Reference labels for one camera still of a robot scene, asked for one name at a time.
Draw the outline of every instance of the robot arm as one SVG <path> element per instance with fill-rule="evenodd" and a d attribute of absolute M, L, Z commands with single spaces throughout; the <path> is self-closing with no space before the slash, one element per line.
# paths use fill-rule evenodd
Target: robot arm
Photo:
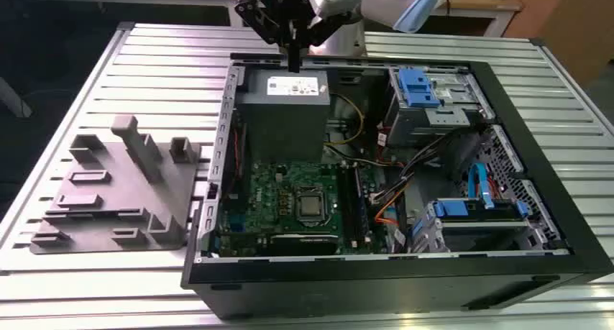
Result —
<path fill-rule="evenodd" d="M 399 2 L 368 1 L 368 5 L 363 3 L 363 7 L 373 8 L 375 13 L 387 12 L 388 1 Z M 280 51 L 288 56 L 288 70 L 296 73 L 308 46 L 320 46 L 344 24 L 353 23 L 352 12 L 360 2 L 361 0 L 237 0 L 235 10 L 260 38 L 268 44 L 279 45 Z M 403 24 L 391 22 L 389 25 L 397 30 L 412 32 L 415 27 L 421 26 L 435 3 L 436 0 L 401 0 L 399 14 L 403 19 L 399 22 L 403 21 Z M 387 13 L 385 16 L 393 17 L 395 13 Z"/>
<path fill-rule="evenodd" d="M 235 10 L 260 38 L 288 55 L 299 71 L 309 45 L 320 45 L 351 19 L 360 0 L 237 0 Z M 315 17 L 321 19 L 312 24 Z"/>

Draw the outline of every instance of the green circuit board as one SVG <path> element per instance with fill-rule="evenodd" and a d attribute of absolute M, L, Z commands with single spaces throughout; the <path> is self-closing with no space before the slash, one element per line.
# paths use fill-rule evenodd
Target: green circuit board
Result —
<path fill-rule="evenodd" d="M 344 242 L 337 168 L 307 162 L 252 164 L 248 194 L 239 195 L 247 197 L 247 208 L 228 206 L 224 211 L 223 256 L 256 255 L 259 241 L 276 234 L 335 235 L 339 243 Z M 373 171 L 360 169 L 360 178 L 360 188 L 368 191 L 373 187 Z M 369 252 L 339 247 L 340 254 Z"/>
<path fill-rule="evenodd" d="M 341 236 L 335 168 L 315 163 L 253 164 L 247 210 L 229 209 L 235 214 L 228 214 L 228 222 L 243 222 L 243 229 L 231 224 L 228 229 L 245 233 L 321 232 Z M 312 226 L 305 226 L 296 216 L 296 197 L 301 191 L 321 195 L 325 220 Z"/>

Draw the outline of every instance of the black chassis frame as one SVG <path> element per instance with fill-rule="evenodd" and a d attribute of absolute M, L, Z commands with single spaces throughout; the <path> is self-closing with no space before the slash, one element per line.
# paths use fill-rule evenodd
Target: black chassis frame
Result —
<path fill-rule="evenodd" d="M 232 54 L 231 60 L 235 66 L 257 65 L 259 68 L 284 70 L 284 58 L 280 55 Z M 523 123 L 490 65 L 472 61 L 309 56 L 303 60 L 301 68 L 327 69 L 328 64 L 336 64 L 331 66 L 339 67 L 339 63 L 345 63 L 344 65 L 348 68 L 395 68 L 399 65 L 468 68 L 496 113 L 496 124 L 503 127 L 520 162 L 526 167 L 526 179 L 532 181 L 544 206 L 558 225 L 560 235 L 570 248 L 570 254 L 524 257 L 463 255 L 459 258 L 441 259 L 411 257 L 412 259 L 364 261 L 316 260 L 311 262 L 220 262 L 196 264 L 193 263 L 193 257 L 197 228 L 192 227 L 181 286 L 185 289 L 196 290 L 217 316 L 233 317 L 239 316 L 239 313 L 237 310 L 228 312 L 223 307 L 217 308 L 211 299 L 213 296 L 204 298 L 203 294 L 236 291 L 249 284 L 260 283 L 261 286 L 271 286 L 275 283 L 285 283 L 289 287 L 293 285 L 292 283 L 320 282 L 325 284 L 336 281 L 348 286 L 344 283 L 348 280 L 367 283 L 369 280 L 417 279 L 427 282 L 427 280 L 432 281 L 433 278 L 439 278 L 441 282 L 449 281 L 448 278 L 452 278 L 451 281 L 458 280 L 458 283 L 463 284 L 470 280 L 475 282 L 475 278 L 522 276 L 520 282 L 514 281 L 515 287 L 510 288 L 510 286 L 502 285 L 502 289 L 495 293 L 475 295 L 472 302 L 458 307 L 458 309 L 484 309 L 502 308 L 559 285 L 586 283 L 614 272 L 611 260 L 564 190 L 560 179 Z M 192 220 L 195 226 L 197 226 L 199 220 L 197 218 Z M 244 313 L 253 315 L 248 309 L 244 310 Z"/>

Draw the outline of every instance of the aluminum slotted table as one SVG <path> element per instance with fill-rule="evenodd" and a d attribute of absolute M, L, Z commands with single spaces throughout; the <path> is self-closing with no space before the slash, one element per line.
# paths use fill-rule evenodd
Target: aluminum slotted table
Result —
<path fill-rule="evenodd" d="M 610 256 L 614 255 L 614 127 L 546 48 L 528 40 L 367 33 L 368 56 L 486 61 L 516 105 Z M 74 255 L 29 253 L 29 239 L 69 164 L 74 134 L 108 131 L 114 114 L 134 114 L 156 142 L 203 145 L 215 138 L 231 52 L 267 53 L 249 29 L 121 24 L 0 224 L 2 329 L 227 326 L 179 287 L 184 251 Z M 203 196 L 207 182 L 196 182 Z M 251 321 L 297 329 L 608 329 L 614 277 L 566 287 L 499 311 L 380 314 Z"/>

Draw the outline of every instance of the black cable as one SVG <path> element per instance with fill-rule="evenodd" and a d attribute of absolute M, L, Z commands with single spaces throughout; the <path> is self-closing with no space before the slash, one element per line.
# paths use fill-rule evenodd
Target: black cable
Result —
<path fill-rule="evenodd" d="M 449 10 L 451 10 L 449 0 L 444 0 L 444 7 L 445 7 L 445 16 L 449 17 Z"/>
<path fill-rule="evenodd" d="M 367 159 L 360 159 L 360 158 L 356 158 L 356 157 L 351 157 L 347 154 L 343 154 L 335 147 L 331 147 L 329 145 L 325 145 L 324 147 L 327 149 L 329 149 L 335 154 L 337 154 L 345 160 L 356 161 L 356 162 L 364 162 L 364 163 L 368 163 L 369 165 L 375 165 L 377 167 L 389 167 L 388 165 L 384 165 L 383 163 L 377 163 L 377 162 L 367 160 Z"/>

